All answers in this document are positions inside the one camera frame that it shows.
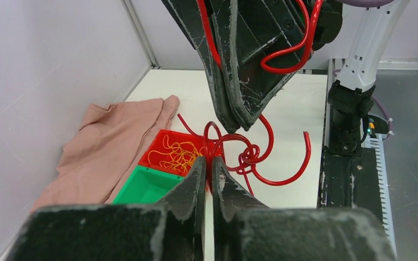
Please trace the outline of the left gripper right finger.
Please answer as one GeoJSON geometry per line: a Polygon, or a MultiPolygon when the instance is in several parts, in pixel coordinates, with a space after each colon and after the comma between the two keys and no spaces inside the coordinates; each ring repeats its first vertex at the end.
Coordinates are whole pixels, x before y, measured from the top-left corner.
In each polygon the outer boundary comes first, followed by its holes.
{"type": "Polygon", "coordinates": [[[212,161],[215,260],[395,260],[365,209],[273,209],[212,161]]]}

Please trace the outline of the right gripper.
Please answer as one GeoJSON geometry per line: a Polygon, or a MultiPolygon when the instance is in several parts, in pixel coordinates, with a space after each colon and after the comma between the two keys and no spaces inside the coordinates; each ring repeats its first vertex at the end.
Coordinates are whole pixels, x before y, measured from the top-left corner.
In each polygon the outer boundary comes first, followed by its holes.
{"type": "MultiPolygon", "coordinates": [[[[304,57],[313,1],[211,1],[213,38],[220,57],[212,87],[224,129],[249,130],[292,77],[304,57]]],[[[312,50],[331,43],[342,27],[343,4],[323,1],[312,50]]]]}

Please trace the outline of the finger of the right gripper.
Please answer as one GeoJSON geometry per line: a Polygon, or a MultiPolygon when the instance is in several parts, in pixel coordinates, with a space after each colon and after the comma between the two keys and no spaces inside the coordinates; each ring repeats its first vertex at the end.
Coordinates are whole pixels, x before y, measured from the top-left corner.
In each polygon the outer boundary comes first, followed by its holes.
{"type": "Polygon", "coordinates": [[[163,0],[162,3],[187,40],[197,51],[204,65],[211,101],[217,119],[229,134],[235,133],[241,126],[229,106],[223,70],[214,61],[207,45],[197,2],[163,0]]]}

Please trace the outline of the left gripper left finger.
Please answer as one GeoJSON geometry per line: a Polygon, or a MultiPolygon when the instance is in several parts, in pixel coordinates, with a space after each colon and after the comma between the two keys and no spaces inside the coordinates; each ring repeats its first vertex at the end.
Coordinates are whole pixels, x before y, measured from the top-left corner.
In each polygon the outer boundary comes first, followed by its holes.
{"type": "Polygon", "coordinates": [[[7,260],[203,260],[206,160],[155,203],[37,209],[7,260]]]}

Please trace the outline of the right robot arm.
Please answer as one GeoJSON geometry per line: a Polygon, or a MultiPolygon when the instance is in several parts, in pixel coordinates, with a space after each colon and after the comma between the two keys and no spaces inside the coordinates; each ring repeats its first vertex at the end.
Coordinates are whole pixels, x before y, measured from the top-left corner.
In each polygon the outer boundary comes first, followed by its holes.
{"type": "Polygon", "coordinates": [[[342,7],[363,8],[348,58],[327,98],[328,150],[361,155],[377,67],[407,1],[164,1],[197,51],[224,129],[249,130],[279,90],[342,27],[342,7]]]}

